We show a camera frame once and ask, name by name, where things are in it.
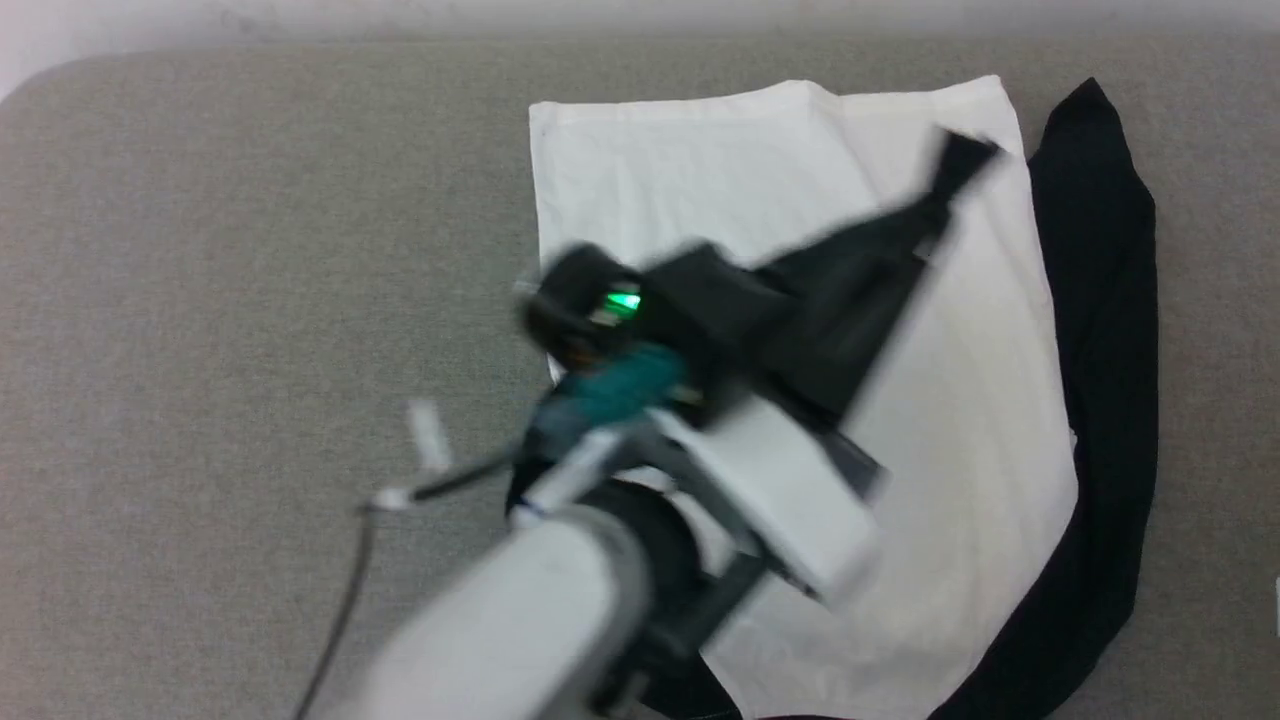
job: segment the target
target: green light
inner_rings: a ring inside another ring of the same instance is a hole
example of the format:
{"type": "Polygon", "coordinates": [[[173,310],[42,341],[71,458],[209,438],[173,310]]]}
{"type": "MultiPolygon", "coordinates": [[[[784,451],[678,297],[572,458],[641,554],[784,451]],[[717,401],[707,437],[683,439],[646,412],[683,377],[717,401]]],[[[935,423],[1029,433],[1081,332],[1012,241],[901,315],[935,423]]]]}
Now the green light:
{"type": "Polygon", "coordinates": [[[609,301],[609,305],[614,305],[620,310],[627,310],[627,314],[640,309],[640,296],[630,292],[611,292],[605,296],[605,300],[609,301]]]}

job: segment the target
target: black cloth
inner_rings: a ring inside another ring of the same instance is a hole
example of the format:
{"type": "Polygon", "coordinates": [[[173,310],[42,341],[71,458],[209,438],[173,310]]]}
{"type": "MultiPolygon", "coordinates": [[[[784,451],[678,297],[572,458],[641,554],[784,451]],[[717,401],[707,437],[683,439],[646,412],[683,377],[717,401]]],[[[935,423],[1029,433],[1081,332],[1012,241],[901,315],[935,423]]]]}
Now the black cloth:
{"type": "MultiPolygon", "coordinates": [[[[1133,612],[1156,483],[1155,202],[1093,79],[1050,115],[1029,169],[1079,500],[1030,592],[931,720],[1047,716],[1133,612]]],[[[544,469],[517,466],[508,507],[544,469]]],[[[741,717],[705,664],[644,700],[672,720],[741,717]]]]}

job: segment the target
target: white fabric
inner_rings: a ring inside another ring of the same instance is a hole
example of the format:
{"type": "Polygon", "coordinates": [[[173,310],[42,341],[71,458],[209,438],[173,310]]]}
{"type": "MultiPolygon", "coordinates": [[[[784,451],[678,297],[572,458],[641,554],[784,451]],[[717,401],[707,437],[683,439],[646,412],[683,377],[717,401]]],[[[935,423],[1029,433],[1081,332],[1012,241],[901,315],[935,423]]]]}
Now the white fabric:
{"type": "Polygon", "coordinates": [[[705,656],[748,717],[927,717],[1061,538],[1076,484],[1016,115],[996,77],[530,109],[544,261],[586,240],[644,264],[690,237],[758,261],[920,190],[940,124],[1011,156],[961,196],[845,428],[891,473],[873,507],[882,564],[836,612],[771,580],[727,624],[705,656]]]}

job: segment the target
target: gray fabric surface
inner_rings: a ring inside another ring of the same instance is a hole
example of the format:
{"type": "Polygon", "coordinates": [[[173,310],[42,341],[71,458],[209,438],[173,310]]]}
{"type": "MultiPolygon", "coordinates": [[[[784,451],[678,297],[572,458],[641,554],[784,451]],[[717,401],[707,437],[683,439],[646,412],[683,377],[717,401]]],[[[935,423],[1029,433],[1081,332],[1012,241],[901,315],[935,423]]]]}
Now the gray fabric surface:
{"type": "MultiPolygon", "coordinates": [[[[545,365],[526,106],[1005,78],[1029,146],[1096,74],[1160,208],[1161,469],[1137,615],[1060,719],[1277,717],[1280,42],[383,45],[78,63],[0,105],[0,716],[284,717],[412,470],[545,365]]],[[[383,533],[332,691],[500,533],[500,483],[383,533]]],[[[330,701],[337,692],[325,694],[330,701]]]]}

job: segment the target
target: white background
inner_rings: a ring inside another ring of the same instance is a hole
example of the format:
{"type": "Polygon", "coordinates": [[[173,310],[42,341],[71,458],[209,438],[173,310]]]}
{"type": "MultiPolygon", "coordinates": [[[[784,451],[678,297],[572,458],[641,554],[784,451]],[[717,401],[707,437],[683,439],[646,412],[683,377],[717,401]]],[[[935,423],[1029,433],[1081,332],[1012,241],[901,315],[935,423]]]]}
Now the white background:
{"type": "Polygon", "coordinates": [[[1276,29],[1276,0],[0,0],[0,97],[77,58],[289,40],[1276,29]]]}

